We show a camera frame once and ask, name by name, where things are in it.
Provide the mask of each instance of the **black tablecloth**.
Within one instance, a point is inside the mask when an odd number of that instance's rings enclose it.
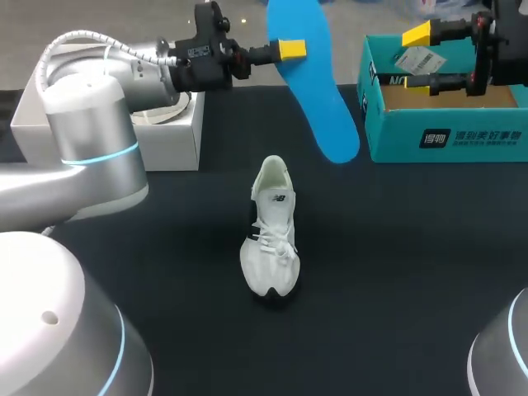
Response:
[[[141,205],[55,230],[143,335],[155,396],[469,394],[471,342],[528,284],[528,164],[380,165],[361,138],[335,165],[287,88],[210,93],[199,172],[149,173]],[[302,288],[282,310],[238,262],[269,154],[297,192]]]

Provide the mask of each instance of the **robotic arm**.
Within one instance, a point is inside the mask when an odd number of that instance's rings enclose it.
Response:
[[[244,49],[228,39],[216,2],[195,6],[196,36],[125,45],[90,31],[60,36],[43,53],[36,85],[63,165],[0,166],[0,232],[105,215],[138,204],[149,191],[130,112],[176,104],[179,92],[229,89],[252,65],[306,56],[302,40]],[[103,45],[52,57],[72,39]]]
[[[475,69],[467,74],[428,74],[406,78],[408,88],[426,87],[429,95],[465,89],[468,96],[486,93],[493,85],[528,86],[528,16],[522,0],[486,0],[490,12],[473,14],[471,21],[428,21],[403,34],[402,45],[439,45],[470,37],[475,47]]]

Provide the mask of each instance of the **coiled cable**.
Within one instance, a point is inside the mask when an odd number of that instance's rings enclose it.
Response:
[[[95,31],[69,31],[68,33],[64,33],[53,40],[40,56],[35,72],[36,90],[39,94],[48,88],[48,62],[50,61],[51,55],[53,54],[55,48],[66,41],[76,39],[90,39],[98,41],[100,43],[117,48],[118,50],[134,56],[137,59],[143,60],[149,64],[155,64],[157,66],[177,66],[177,58],[175,56],[158,58],[157,56],[149,55],[144,52],[132,49],[128,45],[121,43],[116,39],[112,39],[108,35],[102,35],[101,33],[97,33]]]

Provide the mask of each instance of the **white box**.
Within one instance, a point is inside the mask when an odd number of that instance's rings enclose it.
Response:
[[[82,45],[63,47],[76,50]],[[134,125],[147,171],[198,170],[204,102],[203,92],[193,92],[189,105],[176,120],[161,125]],[[36,91],[34,75],[18,103],[11,129],[28,163],[36,166],[60,163],[59,150]]]

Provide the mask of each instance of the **printed logo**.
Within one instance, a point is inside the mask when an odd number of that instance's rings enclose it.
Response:
[[[361,119],[363,122],[366,120],[366,111],[369,106],[369,102],[366,99],[366,94],[363,92],[363,97],[361,98]]]
[[[370,85],[374,85],[374,79],[376,78],[376,69],[374,63],[370,62],[369,64],[369,75],[370,75]]]
[[[390,76],[389,85],[403,85],[405,76]]]
[[[424,130],[420,149],[443,149],[451,130]]]
[[[453,146],[517,146],[519,130],[458,130]]]
[[[410,76],[409,73],[402,74],[376,74],[380,85],[403,85],[405,78]]]

